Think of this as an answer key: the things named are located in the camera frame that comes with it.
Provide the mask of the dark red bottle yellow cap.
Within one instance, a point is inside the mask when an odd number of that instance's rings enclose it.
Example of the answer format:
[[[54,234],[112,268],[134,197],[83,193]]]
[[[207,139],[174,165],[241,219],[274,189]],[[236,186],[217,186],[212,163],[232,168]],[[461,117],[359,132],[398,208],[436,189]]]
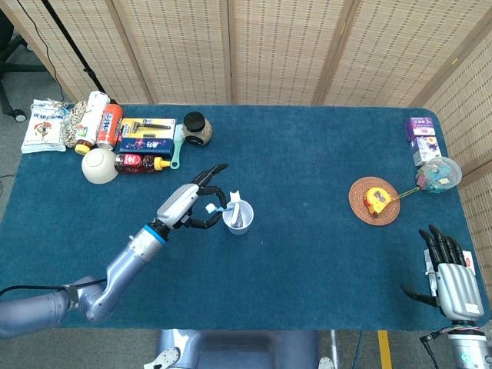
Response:
[[[115,170],[121,173],[153,173],[171,167],[171,162],[155,155],[117,154]]]

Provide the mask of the white and purple box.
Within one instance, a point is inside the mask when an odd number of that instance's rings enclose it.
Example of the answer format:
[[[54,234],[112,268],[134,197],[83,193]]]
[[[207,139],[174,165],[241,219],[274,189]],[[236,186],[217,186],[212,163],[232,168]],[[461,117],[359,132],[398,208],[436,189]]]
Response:
[[[435,136],[420,136],[410,142],[414,164],[417,167],[441,156],[440,147]]]

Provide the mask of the white bottle with yellow cap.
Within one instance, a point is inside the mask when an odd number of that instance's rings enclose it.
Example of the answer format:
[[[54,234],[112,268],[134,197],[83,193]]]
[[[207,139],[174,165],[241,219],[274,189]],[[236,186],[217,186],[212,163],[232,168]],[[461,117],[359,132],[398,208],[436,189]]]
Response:
[[[104,92],[93,91],[89,94],[85,113],[76,131],[76,153],[86,155],[95,145],[102,115],[109,102],[110,98]]]

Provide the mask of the dark blue long box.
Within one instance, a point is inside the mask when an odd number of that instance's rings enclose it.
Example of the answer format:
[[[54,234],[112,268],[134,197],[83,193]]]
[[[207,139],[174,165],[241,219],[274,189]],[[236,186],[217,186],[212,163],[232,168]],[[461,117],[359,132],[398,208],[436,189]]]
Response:
[[[123,138],[118,152],[170,157],[174,154],[174,149],[173,140],[168,138]]]

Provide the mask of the glass jar with black lid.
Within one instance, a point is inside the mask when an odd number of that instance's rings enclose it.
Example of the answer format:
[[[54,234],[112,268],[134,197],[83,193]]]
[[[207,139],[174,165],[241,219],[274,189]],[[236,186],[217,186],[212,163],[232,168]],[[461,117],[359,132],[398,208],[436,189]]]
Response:
[[[201,147],[211,140],[212,126],[202,113],[192,111],[186,114],[183,124],[184,140],[190,145]]]

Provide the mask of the white ceramic bowl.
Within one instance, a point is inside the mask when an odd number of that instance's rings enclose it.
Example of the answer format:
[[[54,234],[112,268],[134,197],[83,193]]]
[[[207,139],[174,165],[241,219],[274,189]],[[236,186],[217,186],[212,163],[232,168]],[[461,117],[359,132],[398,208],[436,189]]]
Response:
[[[103,148],[94,148],[84,155],[81,162],[85,178],[96,185],[103,185],[114,180],[118,171],[115,168],[116,154]]]

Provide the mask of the yellow tape measure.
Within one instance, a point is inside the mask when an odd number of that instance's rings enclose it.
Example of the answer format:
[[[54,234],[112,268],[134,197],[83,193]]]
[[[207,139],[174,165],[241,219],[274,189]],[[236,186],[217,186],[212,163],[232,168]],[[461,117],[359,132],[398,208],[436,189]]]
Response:
[[[373,216],[378,216],[392,202],[399,201],[410,194],[420,190],[419,187],[412,188],[402,194],[391,195],[388,191],[379,187],[372,187],[366,191],[364,195],[364,204],[369,213]]]

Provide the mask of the white cup with handle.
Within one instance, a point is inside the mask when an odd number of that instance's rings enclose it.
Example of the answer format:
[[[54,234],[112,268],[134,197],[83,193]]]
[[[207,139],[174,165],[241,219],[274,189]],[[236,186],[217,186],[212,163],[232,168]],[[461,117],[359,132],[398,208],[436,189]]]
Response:
[[[251,226],[254,220],[254,210],[251,205],[241,198],[241,194],[239,191],[231,191],[230,192],[230,201],[228,204],[235,204],[236,202],[241,203],[241,211],[244,220],[244,226],[242,228],[232,228],[230,224],[231,213],[232,211],[226,211],[222,213],[222,220],[227,226],[228,230],[234,235],[243,235],[245,234],[249,227]]]

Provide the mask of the white purple toothpaste tube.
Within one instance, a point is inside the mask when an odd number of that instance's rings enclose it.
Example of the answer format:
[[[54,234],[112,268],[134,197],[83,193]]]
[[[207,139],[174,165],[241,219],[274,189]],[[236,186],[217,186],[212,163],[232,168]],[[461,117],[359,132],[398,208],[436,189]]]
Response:
[[[241,203],[239,201],[234,204],[230,224],[232,228],[242,228],[244,226]]]

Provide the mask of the orange drink can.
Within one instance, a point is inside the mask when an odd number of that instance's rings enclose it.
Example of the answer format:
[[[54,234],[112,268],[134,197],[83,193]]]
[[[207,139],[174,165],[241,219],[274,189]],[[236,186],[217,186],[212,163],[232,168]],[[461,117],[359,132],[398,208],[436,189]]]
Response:
[[[112,151],[119,137],[123,109],[118,104],[107,104],[99,125],[96,145],[99,148]]]

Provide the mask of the clear tub of coloured clips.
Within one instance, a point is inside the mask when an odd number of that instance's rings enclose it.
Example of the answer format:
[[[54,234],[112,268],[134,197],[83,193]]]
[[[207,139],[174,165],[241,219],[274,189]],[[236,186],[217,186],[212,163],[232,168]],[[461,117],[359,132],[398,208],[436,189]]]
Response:
[[[416,185],[428,194],[441,194],[458,186],[462,179],[460,165],[447,157],[424,163],[415,176]]]

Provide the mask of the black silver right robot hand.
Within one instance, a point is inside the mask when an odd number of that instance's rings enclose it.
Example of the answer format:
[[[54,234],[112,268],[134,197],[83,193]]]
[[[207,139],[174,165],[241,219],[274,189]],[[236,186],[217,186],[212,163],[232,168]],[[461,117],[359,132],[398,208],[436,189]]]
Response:
[[[432,224],[419,234],[427,245],[436,294],[419,294],[403,284],[401,290],[417,302],[439,308],[449,321],[478,321],[484,306],[476,275],[467,266],[460,244]]]

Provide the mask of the mint green brush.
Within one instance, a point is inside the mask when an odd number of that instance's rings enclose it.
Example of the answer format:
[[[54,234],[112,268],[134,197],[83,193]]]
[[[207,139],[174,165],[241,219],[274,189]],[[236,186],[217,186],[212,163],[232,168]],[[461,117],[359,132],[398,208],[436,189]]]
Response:
[[[180,168],[180,153],[184,140],[183,124],[178,124],[175,126],[175,133],[173,137],[174,152],[171,159],[171,169],[173,170]]]

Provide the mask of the round woven brown coaster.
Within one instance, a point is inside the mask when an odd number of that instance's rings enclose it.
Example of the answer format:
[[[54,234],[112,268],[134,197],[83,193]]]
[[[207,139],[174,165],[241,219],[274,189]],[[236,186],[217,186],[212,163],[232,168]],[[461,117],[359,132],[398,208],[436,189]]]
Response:
[[[388,199],[388,194],[391,196],[391,201],[387,203],[381,213],[370,213],[369,206],[365,201],[366,193],[372,188],[383,190],[382,195]],[[396,220],[400,214],[400,201],[394,200],[397,197],[397,192],[393,186],[382,178],[378,177],[362,177],[357,179],[351,186],[348,193],[348,200],[351,210],[364,223],[373,226],[385,226]]]

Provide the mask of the bamboo folding screen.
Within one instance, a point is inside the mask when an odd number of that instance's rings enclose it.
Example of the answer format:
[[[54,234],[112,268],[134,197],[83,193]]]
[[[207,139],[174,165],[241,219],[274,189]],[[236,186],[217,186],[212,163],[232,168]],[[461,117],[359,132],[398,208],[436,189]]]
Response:
[[[492,236],[492,0],[49,0],[124,103],[421,106]],[[0,0],[71,98],[95,84],[41,0]]]

